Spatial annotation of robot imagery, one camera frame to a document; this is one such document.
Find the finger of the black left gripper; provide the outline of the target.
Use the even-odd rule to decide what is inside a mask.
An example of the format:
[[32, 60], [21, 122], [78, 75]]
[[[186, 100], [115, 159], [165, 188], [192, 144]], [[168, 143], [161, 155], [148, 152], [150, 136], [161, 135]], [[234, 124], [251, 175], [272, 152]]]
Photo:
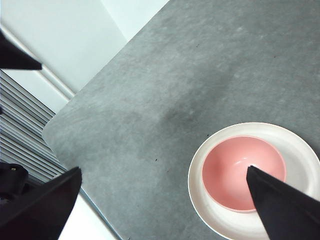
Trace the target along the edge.
[[42, 70], [42, 64], [12, 44], [0, 31], [0, 68], [9, 70]]

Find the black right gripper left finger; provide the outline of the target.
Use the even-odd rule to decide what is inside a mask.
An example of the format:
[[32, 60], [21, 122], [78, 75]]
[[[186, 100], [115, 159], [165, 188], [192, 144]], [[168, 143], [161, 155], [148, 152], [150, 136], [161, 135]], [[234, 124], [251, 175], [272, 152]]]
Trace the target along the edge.
[[74, 167], [0, 208], [2, 240], [57, 240], [74, 208], [82, 171]]

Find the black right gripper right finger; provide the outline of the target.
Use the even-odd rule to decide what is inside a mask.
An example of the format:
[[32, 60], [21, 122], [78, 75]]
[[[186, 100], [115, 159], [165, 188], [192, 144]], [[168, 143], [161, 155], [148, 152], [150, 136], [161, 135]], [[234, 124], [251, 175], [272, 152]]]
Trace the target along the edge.
[[320, 202], [255, 166], [246, 181], [255, 209], [271, 240], [318, 240]]

